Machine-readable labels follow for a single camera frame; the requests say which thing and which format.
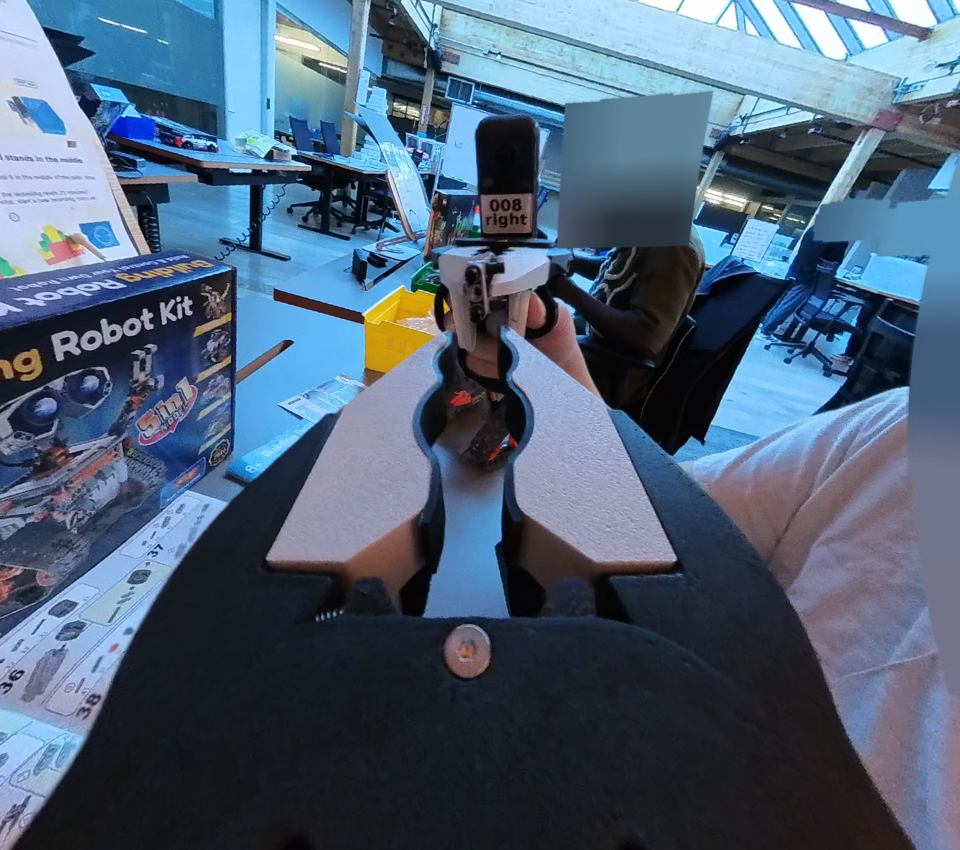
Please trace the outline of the colourful toy box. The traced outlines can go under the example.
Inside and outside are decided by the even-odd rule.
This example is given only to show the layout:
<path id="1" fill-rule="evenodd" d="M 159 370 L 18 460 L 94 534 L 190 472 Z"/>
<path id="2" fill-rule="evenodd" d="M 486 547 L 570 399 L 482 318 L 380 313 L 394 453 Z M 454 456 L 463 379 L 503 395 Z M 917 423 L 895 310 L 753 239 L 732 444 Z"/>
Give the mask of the colourful toy box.
<path id="1" fill-rule="evenodd" d="M 464 188 L 436 188 L 431 198 L 424 256 L 428 257 L 439 246 L 471 237 L 477 209 L 475 192 Z"/>

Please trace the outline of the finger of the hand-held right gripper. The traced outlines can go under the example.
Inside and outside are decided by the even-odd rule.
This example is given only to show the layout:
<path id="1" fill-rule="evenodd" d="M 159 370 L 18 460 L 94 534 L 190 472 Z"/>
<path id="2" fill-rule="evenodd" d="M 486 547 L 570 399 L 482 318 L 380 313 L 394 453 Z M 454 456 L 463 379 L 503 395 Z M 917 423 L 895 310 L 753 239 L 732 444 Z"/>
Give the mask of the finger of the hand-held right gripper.
<path id="1" fill-rule="evenodd" d="M 499 250 L 498 325 L 526 329 L 531 293 L 539 295 L 545 308 L 540 329 L 553 328 L 553 298 L 540 292 L 550 276 L 552 250 Z"/>
<path id="2" fill-rule="evenodd" d="M 464 269 L 467 261 L 486 250 L 482 248 L 445 248 L 438 254 L 438 272 L 446 288 L 455 334 L 463 351 L 474 352 L 478 325 L 469 317 L 467 300 L 463 294 Z"/>

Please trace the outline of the dark blue robot kit box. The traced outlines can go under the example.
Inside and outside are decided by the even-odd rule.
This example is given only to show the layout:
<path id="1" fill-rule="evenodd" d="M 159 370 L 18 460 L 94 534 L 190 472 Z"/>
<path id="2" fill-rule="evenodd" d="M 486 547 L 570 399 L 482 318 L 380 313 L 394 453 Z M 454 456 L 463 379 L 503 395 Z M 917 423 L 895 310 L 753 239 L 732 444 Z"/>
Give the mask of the dark blue robot kit box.
<path id="1" fill-rule="evenodd" d="M 179 250 L 2 280 L 3 635 L 232 451 L 235 281 Z"/>

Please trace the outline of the black office chair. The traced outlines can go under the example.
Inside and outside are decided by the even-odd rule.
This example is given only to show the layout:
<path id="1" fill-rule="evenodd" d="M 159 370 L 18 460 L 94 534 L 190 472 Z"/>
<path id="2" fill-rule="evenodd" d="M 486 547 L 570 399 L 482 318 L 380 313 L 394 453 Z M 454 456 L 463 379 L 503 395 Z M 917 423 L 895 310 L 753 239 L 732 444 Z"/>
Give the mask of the black office chair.
<path id="1" fill-rule="evenodd" d="M 791 280 L 760 273 L 734 256 L 706 272 L 635 416 L 660 448 L 674 455 L 690 438 L 706 440 L 754 333 L 791 286 Z"/>

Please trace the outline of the person's right hand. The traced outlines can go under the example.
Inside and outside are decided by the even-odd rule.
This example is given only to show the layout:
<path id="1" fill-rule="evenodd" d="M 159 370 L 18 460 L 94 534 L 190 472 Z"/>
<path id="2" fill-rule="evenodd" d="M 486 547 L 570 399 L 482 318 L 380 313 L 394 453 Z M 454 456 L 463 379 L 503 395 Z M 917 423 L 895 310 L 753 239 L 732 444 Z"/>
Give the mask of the person's right hand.
<path id="1" fill-rule="evenodd" d="M 526 317 L 525 338 L 552 363 L 592 393 L 605 406 L 581 352 L 570 309 L 558 305 L 556 321 L 549 332 L 534 337 L 534 331 L 546 327 L 548 308 L 535 292 L 531 292 Z M 498 341 L 482 331 L 477 332 L 473 352 L 461 355 L 461 363 L 453 375 L 453 390 L 470 393 L 498 393 Z"/>

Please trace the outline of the wooden top desk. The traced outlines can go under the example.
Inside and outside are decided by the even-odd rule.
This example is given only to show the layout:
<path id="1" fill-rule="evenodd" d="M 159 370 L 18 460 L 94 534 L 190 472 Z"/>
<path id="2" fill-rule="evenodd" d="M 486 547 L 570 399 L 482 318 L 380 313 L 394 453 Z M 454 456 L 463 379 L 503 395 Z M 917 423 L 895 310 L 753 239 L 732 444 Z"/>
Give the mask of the wooden top desk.
<path id="1" fill-rule="evenodd" d="M 220 238 L 219 243 L 226 248 L 222 259 L 236 250 L 244 250 L 277 261 L 291 260 L 289 255 L 265 249 L 262 244 L 264 190 L 267 185 L 286 185 L 299 181 L 309 172 L 305 164 L 294 160 L 270 161 L 236 151 L 226 141 L 219 142 L 219 150 L 214 152 L 174 148 L 158 141 L 126 138 L 117 134 L 113 134 L 112 138 L 122 148 L 150 156 L 160 163 L 174 164 L 195 172 L 202 184 L 211 187 L 248 187 L 247 231 L 243 237 Z"/>

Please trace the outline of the grey orange robot model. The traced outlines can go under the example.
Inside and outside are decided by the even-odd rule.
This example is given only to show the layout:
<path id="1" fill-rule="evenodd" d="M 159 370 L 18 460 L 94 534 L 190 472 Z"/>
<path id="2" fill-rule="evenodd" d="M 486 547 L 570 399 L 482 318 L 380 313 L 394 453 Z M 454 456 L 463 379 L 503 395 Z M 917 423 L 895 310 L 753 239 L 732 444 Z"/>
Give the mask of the grey orange robot model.
<path id="1" fill-rule="evenodd" d="M 504 466 L 519 445 L 509 427 L 507 396 L 459 374 L 444 389 L 446 423 L 462 436 L 471 431 L 460 459 L 478 469 Z"/>

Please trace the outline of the white building instruction booklet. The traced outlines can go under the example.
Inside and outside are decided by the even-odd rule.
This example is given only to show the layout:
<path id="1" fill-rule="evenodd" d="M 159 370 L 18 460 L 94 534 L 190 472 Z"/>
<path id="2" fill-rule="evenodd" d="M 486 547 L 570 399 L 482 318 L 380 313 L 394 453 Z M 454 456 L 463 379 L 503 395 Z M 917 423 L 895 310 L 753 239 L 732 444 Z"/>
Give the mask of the white building instruction booklet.
<path id="1" fill-rule="evenodd" d="M 225 507 L 186 491 L 2 639 L 2 848 L 66 774 L 157 592 Z"/>

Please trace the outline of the folded paper leaflet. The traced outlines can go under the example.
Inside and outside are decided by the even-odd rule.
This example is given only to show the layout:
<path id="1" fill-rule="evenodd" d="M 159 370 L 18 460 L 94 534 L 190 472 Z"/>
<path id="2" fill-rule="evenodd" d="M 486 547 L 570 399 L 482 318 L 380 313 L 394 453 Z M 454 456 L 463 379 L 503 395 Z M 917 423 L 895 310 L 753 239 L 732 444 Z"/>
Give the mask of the folded paper leaflet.
<path id="1" fill-rule="evenodd" d="M 298 419 L 316 423 L 329 414 L 340 412 L 364 388 L 361 381 L 338 374 L 323 384 L 280 401 L 278 405 Z"/>

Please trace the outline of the grey side desk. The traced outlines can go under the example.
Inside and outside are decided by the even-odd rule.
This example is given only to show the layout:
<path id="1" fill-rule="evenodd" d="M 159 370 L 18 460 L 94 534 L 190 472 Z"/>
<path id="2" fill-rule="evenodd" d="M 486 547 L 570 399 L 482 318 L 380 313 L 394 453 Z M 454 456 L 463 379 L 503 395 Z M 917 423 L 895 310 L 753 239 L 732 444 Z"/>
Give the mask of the grey side desk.
<path id="1" fill-rule="evenodd" d="M 385 268 L 373 267 L 367 279 L 361 282 L 353 272 L 354 256 L 366 247 L 354 247 L 348 254 L 300 276 L 280 283 L 272 291 L 273 300 L 363 324 L 365 315 L 396 289 L 410 286 L 416 272 L 425 263 L 421 249 L 412 258 L 391 261 Z"/>

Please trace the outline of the blue cover booklet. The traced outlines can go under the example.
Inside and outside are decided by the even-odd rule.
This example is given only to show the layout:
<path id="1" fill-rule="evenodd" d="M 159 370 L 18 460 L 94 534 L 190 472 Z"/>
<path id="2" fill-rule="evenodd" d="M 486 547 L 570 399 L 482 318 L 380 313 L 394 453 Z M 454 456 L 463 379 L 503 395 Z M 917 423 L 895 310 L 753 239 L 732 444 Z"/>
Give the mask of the blue cover booklet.
<path id="1" fill-rule="evenodd" d="M 337 416 L 337 414 L 325 414 L 316 421 L 309 419 L 297 421 L 294 426 L 239 456 L 228 467 L 224 476 L 234 484 L 241 486 L 251 484 L 309 431 Z"/>

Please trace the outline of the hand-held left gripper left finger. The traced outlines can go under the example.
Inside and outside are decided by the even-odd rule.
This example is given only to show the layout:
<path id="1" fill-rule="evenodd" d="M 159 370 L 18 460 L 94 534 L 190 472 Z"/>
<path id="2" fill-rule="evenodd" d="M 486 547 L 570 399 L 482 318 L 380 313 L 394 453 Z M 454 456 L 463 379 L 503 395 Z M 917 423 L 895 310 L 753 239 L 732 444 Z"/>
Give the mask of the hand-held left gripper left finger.
<path id="1" fill-rule="evenodd" d="M 434 444 L 448 423 L 450 334 L 427 340 L 341 412 L 267 554 L 274 570 L 381 580 L 421 616 L 444 544 Z"/>

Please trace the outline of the white task instruction sheet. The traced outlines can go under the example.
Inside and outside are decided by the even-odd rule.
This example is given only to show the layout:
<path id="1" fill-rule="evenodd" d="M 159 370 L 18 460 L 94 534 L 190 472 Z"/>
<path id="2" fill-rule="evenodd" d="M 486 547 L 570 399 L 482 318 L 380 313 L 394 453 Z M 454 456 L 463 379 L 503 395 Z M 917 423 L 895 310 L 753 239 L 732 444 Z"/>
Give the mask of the white task instruction sheet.
<path id="1" fill-rule="evenodd" d="M 3 280 L 140 255 L 95 139 L 27 0 L 1 0 Z"/>

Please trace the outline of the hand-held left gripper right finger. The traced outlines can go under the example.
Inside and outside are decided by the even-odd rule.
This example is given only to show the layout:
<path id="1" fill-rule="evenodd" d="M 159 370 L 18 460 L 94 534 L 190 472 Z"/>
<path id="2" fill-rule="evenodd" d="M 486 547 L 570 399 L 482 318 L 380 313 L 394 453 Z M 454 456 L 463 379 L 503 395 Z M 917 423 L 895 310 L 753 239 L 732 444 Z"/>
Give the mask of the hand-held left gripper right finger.
<path id="1" fill-rule="evenodd" d="M 511 616 L 534 616 L 562 580 L 594 590 L 621 575 L 672 573 L 677 556 L 603 401 L 515 331 L 499 369 L 515 448 L 498 546 Z"/>

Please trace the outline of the yellow plastic bin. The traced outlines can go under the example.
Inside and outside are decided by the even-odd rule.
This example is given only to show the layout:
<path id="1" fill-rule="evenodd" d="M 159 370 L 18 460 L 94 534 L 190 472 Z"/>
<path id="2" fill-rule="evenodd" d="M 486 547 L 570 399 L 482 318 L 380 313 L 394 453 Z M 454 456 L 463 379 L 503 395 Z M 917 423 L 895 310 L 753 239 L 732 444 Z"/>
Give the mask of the yellow plastic bin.
<path id="1" fill-rule="evenodd" d="M 364 314 L 365 367 L 386 373 L 441 331 L 434 316 L 434 292 L 404 287 L 388 293 Z"/>

